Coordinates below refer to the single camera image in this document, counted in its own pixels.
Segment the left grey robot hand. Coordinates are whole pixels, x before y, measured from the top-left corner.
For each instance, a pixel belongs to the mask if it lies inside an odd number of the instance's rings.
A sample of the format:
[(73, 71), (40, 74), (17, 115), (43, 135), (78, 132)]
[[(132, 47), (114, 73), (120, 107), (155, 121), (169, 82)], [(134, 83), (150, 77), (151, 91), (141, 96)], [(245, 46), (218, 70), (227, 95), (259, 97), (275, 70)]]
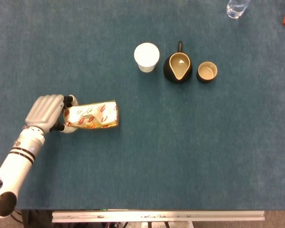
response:
[(45, 134), (53, 130), (73, 133), (77, 128), (60, 123), (62, 111), (72, 106), (78, 106), (78, 101), (73, 95), (40, 96), (25, 119), (26, 126), (39, 128)]

